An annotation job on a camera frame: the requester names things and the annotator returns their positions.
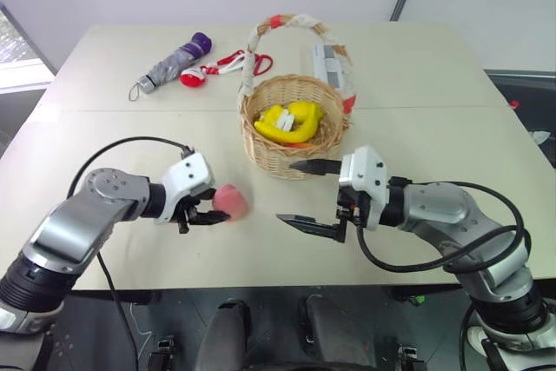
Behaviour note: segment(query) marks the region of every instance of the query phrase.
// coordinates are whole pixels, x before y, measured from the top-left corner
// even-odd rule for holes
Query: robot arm
[[[478,313],[487,336],[485,350],[496,356],[489,361],[510,364],[509,368],[493,369],[553,363],[556,316],[548,311],[534,285],[526,265],[526,245],[518,242],[507,256],[492,263],[513,244],[515,227],[502,228],[489,219],[464,189],[452,183],[412,184],[405,178],[389,177],[384,161],[368,146],[344,156],[341,162],[308,160],[292,167],[309,174],[340,176],[336,211],[340,222],[325,225],[306,216],[277,216],[302,232],[338,242],[345,241],[347,223],[352,222],[365,256],[389,271],[411,272],[440,265],[391,266],[381,262],[367,247],[365,230],[376,230],[379,224],[398,227],[416,234],[446,257],[498,229],[497,236],[447,263],[445,270],[456,275]]]
[[[89,173],[81,190],[46,216],[0,281],[0,331],[46,330],[117,222],[154,218],[156,224],[176,222],[186,233],[188,224],[227,220],[220,211],[196,210],[214,195],[213,183],[203,156],[193,151],[160,184],[118,169]]]

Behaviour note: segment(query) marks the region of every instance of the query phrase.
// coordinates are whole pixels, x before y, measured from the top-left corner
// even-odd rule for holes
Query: yellow banana
[[[288,112],[291,115],[294,115],[295,121],[297,123],[303,123],[303,121],[305,121],[305,119],[307,119],[309,109],[311,108],[312,105],[315,105],[315,103],[313,103],[313,102],[303,102],[301,100],[298,101],[298,102],[291,102],[288,105]],[[322,119],[321,106],[316,105],[316,108],[317,108],[316,115],[317,115],[318,119],[321,120]]]
[[[322,111],[316,103],[310,103],[308,111],[303,116],[305,120],[301,126],[291,132],[278,129],[265,121],[255,122],[255,129],[265,138],[274,142],[306,142],[316,134],[316,130],[319,128],[319,120],[322,118]]]
[[[275,104],[272,108],[266,110],[262,114],[261,120],[265,123],[276,125],[276,122],[278,122],[278,119],[280,118],[280,115],[283,110],[284,108],[282,106],[280,106],[279,104]]]

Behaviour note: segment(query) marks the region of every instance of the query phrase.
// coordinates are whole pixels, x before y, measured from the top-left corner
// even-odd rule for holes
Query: wicker basket
[[[277,76],[253,88],[255,50],[259,39],[280,26],[311,29],[325,44],[334,46],[341,64],[346,99],[333,87],[309,76]],[[337,158],[355,99],[351,75],[351,63],[346,49],[316,19],[305,15],[276,15],[257,26],[249,38],[240,88],[242,133],[248,157],[272,176],[290,180],[309,176],[291,169],[289,164],[292,162],[309,158]],[[324,112],[316,135],[309,141],[312,147],[297,149],[282,146],[255,130],[253,123],[263,110],[274,104],[284,105],[298,100],[318,103]]]

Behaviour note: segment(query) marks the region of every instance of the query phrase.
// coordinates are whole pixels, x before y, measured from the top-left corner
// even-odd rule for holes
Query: gray floor
[[[0,94],[0,158],[35,108],[44,90]]]
[[[361,325],[377,367],[394,369],[397,342],[417,347],[429,370],[458,370],[458,330],[467,307],[461,290],[428,295],[415,307],[389,297],[381,287],[212,288],[168,290],[160,301],[134,306],[142,331],[152,330],[140,359],[146,369],[149,353],[167,334],[179,344],[176,370],[191,370],[202,336],[216,308],[228,298],[240,298],[251,307],[253,333],[248,344],[248,365],[268,362],[307,362],[298,339],[298,301],[311,294],[329,297]],[[129,317],[129,304],[124,303]],[[131,321],[138,347],[140,336]],[[70,297],[55,328],[55,351],[49,370],[132,369],[131,351],[114,304]],[[467,347],[470,370],[487,370],[486,363]]]

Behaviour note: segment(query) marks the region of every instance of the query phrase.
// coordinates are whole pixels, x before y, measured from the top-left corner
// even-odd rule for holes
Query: table
[[[71,177],[93,150],[123,136],[149,134],[195,145],[218,183],[235,184],[253,206],[243,221],[194,227],[187,235],[179,235],[176,225],[155,227],[147,219],[117,224],[103,255],[120,289],[454,282],[439,269],[397,275],[376,268],[357,247],[353,228],[341,245],[276,220],[275,213],[281,212],[333,221],[336,178],[287,182],[268,176],[245,156],[235,112],[211,115],[65,112],[56,122],[26,123],[0,160],[0,183],[11,190],[0,208],[0,269],[8,266],[50,207],[64,198]],[[213,145],[215,136],[220,148]],[[415,181],[466,180],[509,196],[533,236],[533,274],[554,274],[553,170],[510,109],[358,109],[344,149],[364,143],[372,143],[394,173]],[[92,168],[115,167],[156,181],[177,158],[172,147],[130,143],[111,150]],[[472,194],[494,219],[512,221],[496,201]],[[322,195],[319,205],[308,204],[312,195]],[[438,256],[425,242],[397,229],[380,227],[367,239],[378,256],[393,263]],[[106,288],[106,281],[93,262],[76,289],[99,288]]]
[[[91,28],[49,87],[43,103],[71,110],[233,110],[240,72],[210,76],[190,89],[175,82],[130,103],[132,83],[198,30],[214,41],[205,60],[216,61],[247,45],[250,27],[97,26]],[[505,106],[477,59],[445,25],[422,23],[351,23],[331,25],[347,45],[354,63],[358,109]],[[257,77],[313,73],[310,31],[279,29],[264,36],[260,52],[275,66]]]
[[[219,50],[229,53],[249,28],[205,30],[218,40]],[[187,235],[179,235],[176,225],[156,227],[147,219],[117,224],[103,256],[119,289],[455,282],[442,270],[396,275],[376,268],[359,250],[353,228],[341,245],[276,220],[275,213],[295,213],[332,222],[337,179],[288,182],[248,160],[235,110],[238,75],[213,77],[200,90],[171,83],[129,103],[123,86],[180,43],[182,33],[187,37],[193,31],[95,27],[79,43],[0,160],[0,270],[65,197],[71,178],[93,152],[125,136],[151,135],[194,145],[208,159],[218,185],[233,183],[252,210],[242,221],[194,227]],[[339,24],[334,31],[353,40],[353,45],[346,41],[352,58],[367,59],[369,68],[356,70],[358,83],[367,87],[359,89],[344,151],[370,143],[396,175],[477,182],[498,190],[520,208],[532,234],[533,275],[555,276],[554,171],[465,46],[441,25]],[[305,39],[306,34],[293,32],[294,39]],[[269,76],[307,64],[300,45],[289,61],[284,45],[290,43],[285,38],[272,43],[287,33],[265,38],[264,51],[272,50],[276,59]],[[141,52],[145,45],[152,55]],[[163,144],[135,142],[112,149],[91,169],[114,167],[156,182],[178,157]],[[512,222],[501,204],[471,193],[489,216]],[[322,195],[318,205],[310,203],[314,195]],[[438,257],[431,246],[397,229],[380,227],[367,240],[391,263]],[[76,284],[81,290],[106,288],[96,262]]]

